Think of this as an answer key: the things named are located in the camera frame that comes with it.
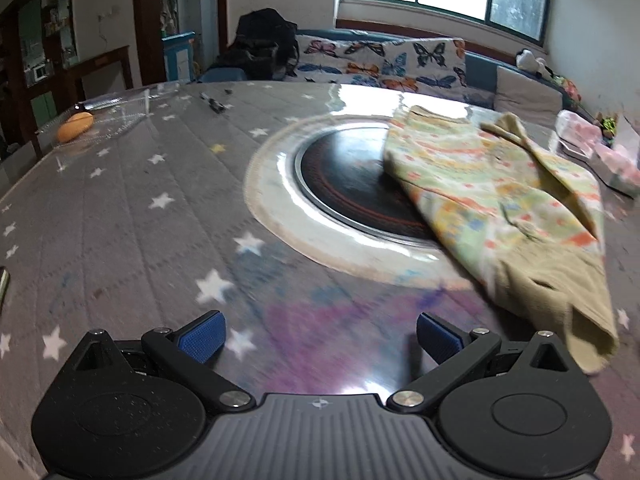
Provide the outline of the colourful patterned child's garment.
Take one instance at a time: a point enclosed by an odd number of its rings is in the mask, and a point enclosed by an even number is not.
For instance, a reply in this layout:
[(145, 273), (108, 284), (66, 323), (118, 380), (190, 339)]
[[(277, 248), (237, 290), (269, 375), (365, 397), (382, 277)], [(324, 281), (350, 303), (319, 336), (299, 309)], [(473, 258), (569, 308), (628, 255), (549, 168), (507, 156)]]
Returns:
[(620, 338), (588, 170), (541, 148), (511, 113), (476, 126), (420, 106), (395, 110), (383, 160), (496, 306), (558, 334), (586, 374), (608, 366)]

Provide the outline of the black marker pen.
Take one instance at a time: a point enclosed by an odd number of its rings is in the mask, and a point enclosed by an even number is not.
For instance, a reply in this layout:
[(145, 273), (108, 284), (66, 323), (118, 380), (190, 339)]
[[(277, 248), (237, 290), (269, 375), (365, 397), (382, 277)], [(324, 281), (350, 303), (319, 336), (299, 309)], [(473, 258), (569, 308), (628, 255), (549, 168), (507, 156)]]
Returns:
[(214, 98), (211, 98), (210, 96), (208, 96), (206, 93), (202, 92), (200, 94), (200, 98), (206, 102), (206, 104), (208, 105), (208, 107), (213, 110), (216, 114), (221, 114), (222, 112), (224, 112), (226, 110), (226, 106), (224, 104), (222, 104), (221, 102), (217, 101)]

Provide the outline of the clear plastic tray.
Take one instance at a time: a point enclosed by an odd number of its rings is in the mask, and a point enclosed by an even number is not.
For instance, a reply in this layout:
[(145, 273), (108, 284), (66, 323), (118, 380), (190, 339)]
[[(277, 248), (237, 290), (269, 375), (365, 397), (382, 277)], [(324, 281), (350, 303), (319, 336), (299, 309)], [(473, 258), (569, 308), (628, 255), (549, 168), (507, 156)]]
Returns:
[[(51, 119), (37, 130), (37, 139), (43, 148), (88, 148), (107, 139), (120, 136), (143, 119), (149, 117), (153, 106), (160, 106), (172, 98), (181, 88), (178, 82), (164, 82), (140, 89), (113, 92), (97, 98), (81, 101)], [(63, 122), (79, 112), (93, 114), (93, 127), (68, 143), (56, 140), (56, 133)]]

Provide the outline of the orange bread roll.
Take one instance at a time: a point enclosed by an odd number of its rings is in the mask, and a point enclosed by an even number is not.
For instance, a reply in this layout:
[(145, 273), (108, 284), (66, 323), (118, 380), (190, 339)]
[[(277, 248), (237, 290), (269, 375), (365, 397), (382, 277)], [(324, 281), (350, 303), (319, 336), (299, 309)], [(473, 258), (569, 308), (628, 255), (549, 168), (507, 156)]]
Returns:
[(93, 114), (89, 112), (79, 112), (73, 114), (60, 125), (56, 133), (56, 140), (60, 143), (68, 143), (88, 132), (94, 124)]

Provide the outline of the pink tissue pack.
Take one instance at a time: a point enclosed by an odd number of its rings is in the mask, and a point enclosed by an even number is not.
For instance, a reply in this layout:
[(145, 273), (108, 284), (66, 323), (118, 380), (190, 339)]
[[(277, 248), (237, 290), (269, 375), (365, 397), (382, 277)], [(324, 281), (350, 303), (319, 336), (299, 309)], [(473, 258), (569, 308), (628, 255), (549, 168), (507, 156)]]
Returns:
[(570, 110), (561, 110), (556, 115), (548, 147), (552, 153), (565, 153), (588, 162), (601, 141), (602, 133), (598, 126)]
[(615, 151), (597, 144), (589, 165), (608, 188), (636, 198), (639, 196), (639, 168), (627, 155), (626, 151)]

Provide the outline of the grey pillow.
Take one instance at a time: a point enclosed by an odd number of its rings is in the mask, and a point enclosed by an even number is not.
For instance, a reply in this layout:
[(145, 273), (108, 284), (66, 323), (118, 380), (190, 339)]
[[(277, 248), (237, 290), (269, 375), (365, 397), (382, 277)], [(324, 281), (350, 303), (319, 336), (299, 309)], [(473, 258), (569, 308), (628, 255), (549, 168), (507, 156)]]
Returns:
[(512, 113), (523, 122), (546, 128), (555, 125), (556, 116), (563, 109), (562, 93), (555, 88), (530, 79), (514, 70), (497, 68), (497, 88), (494, 110)]

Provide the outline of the blue sofa bench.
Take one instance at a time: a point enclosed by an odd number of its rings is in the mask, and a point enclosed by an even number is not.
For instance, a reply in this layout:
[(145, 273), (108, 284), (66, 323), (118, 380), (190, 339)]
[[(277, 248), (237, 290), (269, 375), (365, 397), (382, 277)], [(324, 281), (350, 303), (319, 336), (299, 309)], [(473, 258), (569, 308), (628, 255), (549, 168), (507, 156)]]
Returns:
[[(358, 29), (299, 29), (297, 31), (298, 36), (315, 36), (332, 41), (372, 41), (372, 42), (390, 42), (390, 41), (404, 41), (409, 40), (409, 37), (383, 34), (382, 32), (366, 32), (365, 30)], [(578, 110), (578, 104), (570, 98), (570, 95), (564, 90), (563, 87), (558, 86), (553, 81), (548, 81), (542, 77), (537, 77), (535, 74), (529, 72), (523, 72), (514, 65), (506, 62), (498, 61), (496, 58), (491, 58), (487, 55), (482, 55), (474, 51), (466, 50), (466, 82), (470, 89), (477, 92), (489, 92), (495, 94), (497, 92), (497, 70), (499, 67), (510, 70), (511, 72), (520, 74), (533, 81), (537, 81), (540, 84), (544, 84), (559, 91), (562, 96), (563, 107), (567, 110), (576, 112)]]

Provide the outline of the colourful stuffed toys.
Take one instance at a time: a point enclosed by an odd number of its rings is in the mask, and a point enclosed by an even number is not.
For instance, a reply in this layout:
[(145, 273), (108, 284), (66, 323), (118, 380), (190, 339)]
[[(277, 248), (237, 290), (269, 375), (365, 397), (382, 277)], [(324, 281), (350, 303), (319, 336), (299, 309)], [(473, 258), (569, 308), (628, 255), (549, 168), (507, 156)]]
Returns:
[(613, 139), (617, 132), (617, 116), (597, 114), (596, 125), (600, 128), (602, 136), (607, 139)]

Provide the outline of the butterfly print cushion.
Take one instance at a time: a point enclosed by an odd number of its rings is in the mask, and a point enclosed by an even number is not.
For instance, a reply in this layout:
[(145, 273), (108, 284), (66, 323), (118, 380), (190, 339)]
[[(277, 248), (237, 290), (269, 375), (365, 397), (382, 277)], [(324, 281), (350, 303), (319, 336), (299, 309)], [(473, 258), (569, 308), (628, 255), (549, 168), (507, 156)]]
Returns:
[(298, 80), (465, 99), (465, 43), (458, 38), (338, 41), (300, 36), (298, 46), (293, 72)]

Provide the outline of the white plush toy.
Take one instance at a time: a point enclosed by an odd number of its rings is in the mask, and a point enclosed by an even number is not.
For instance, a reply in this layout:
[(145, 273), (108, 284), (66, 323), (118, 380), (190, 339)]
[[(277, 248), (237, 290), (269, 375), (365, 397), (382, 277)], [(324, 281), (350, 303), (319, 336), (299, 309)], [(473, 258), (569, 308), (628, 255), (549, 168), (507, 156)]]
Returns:
[(523, 49), (515, 55), (516, 67), (523, 72), (536, 74), (546, 69), (546, 64), (541, 58), (536, 58), (531, 50)]

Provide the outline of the blue white cabinet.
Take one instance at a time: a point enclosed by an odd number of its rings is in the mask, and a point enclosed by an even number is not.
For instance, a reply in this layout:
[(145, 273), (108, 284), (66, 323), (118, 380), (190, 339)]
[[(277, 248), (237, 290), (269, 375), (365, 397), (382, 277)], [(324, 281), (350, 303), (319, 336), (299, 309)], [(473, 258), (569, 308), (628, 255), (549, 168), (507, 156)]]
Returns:
[(163, 39), (165, 72), (168, 81), (194, 81), (195, 37), (195, 32), (182, 32)]

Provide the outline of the black backpack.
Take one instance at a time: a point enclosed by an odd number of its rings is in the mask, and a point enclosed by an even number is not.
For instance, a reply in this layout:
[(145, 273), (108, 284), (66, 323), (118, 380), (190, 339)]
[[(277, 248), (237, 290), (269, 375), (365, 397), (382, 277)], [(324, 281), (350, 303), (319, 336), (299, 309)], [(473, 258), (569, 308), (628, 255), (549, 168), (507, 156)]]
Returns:
[(212, 68), (242, 70), (249, 80), (294, 76), (299, 63), (297, 32), (297, 24), (273, 8), (242, 15), (234, 40), (218, 54)]

